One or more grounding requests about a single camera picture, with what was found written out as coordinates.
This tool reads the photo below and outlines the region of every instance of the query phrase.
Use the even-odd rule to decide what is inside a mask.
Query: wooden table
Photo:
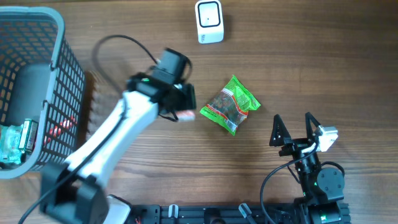
[[[273,116],[279,113],[292,137],[301,138],[311,111],[339,130],[337,142],[319,156],[346,169],[353,223],[398,220],[396,3],[223,1],[224,41],[200,45],[194,1],[18,2],[60,11],[66,38],[87,70],[97,40],[126,34],[157,57],[170,47],[191,59],[198,109],[232,74],[262,104],[235,137],[199,112],[192,123],[158,119],[120,160],[109,193],[133,204],[259,203],[264,177],[291,160],[268,146]],[[151,63],[126,40],[104,46],[101,61],[121,85]],[[39,180],[28,174],[0,182],[0,223],[16,223],[37,199]],[[291,202],[301,194],[284,169],[271,178],[265,200]],[[27,223],[50,222],[34,212]]]

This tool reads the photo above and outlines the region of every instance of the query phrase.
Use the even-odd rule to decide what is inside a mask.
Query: red object
[[[67,130],[71,129],[73,127],[73,123],[76,122],[75,118],[73,116],[70,117],[71,121],[69,119],[64,119],[60,123],[60,127],[66,128]],[[54,128],[51,128],[49,131],[49,135],[52,137],[59,137],[62,134],[61,128],[58,126],[55,126]],[[47,136],[44,136],[44,144],[43,146],[46,146],[48,143],[51,142],[51,138],[48,138]]]

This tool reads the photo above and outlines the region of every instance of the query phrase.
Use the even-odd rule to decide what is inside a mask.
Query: basket
[[[33,153],[21,166],[2,165],[0,179],[62,163],[76,148],[85,76],[64,35],[54,9],[0,7],[0,124],[39,123]]]

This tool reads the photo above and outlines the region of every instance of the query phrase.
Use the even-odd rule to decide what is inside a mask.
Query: wooden surface
[[[63,15],[66,38],[86,70],[98,39],[126,34],[157,57],[170,47],[191,59],[198,109],[232,74],[262,104],[235,137],[199,112],[193,123],[158,119],[121,159],[109,193],[133,204],[259,203],[263,178],[291,160],[268,146],[273,116],[279,113],[292,137],[301,138],[311,111],[339,130],[319,156],[346,169],[353,223],[396,223],[398,7],[381,2],[223,1],[225,39],[210,45],[197,41],[194,1],[43,5]],[[104,46],[101,61],[121,85],[151,63],[126,40]],[[16,223],[37,199],[39,179],[29,174],[0,182],[0,223]],[[291,202],[301,194],[285,169],[271,178],[265,199]],[[50,222],[34,212],[27,223]]]

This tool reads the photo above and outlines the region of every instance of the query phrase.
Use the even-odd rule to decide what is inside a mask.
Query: gray basket
[[[76,148],[85,76],[68,42],[62,16],[47,7],[0,7],[0,124],[39,122],[35,149],[0,179],[61,163]],[[60,123],[71,121],[71,128]],[[61,135],[50,134],[55,127]]]

